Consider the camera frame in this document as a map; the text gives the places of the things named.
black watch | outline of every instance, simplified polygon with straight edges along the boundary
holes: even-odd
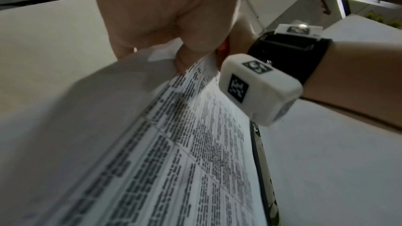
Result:
[[[274,31],[260,36],[248,50],[253,56],[304,84],[325,55],[331,39],[309,38]]]

forearm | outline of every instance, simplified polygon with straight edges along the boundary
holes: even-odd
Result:
[[[402,47],[335,42],[304,84],[305,98],[402,127]]]

beige surface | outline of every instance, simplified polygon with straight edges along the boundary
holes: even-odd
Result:
[[[0,118],[114,61],[95,0],[0,11]]]

hand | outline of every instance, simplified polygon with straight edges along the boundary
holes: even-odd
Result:
[[[96,0],[118,60],[137,49],[184,42],[175,59],[181,73],[228,36],[241,0]]]
[[[239,13],[227,40],[216,51],[216,64],[220,71],[223,61],[238,53],[247,54],[250,47],[258,39],[246,17]]]

white cube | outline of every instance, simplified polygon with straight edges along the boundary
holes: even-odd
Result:
[[[225,59],[219,88],[250,119],[263,126],[285,115],[303,93],[298,80],[246,54]]]

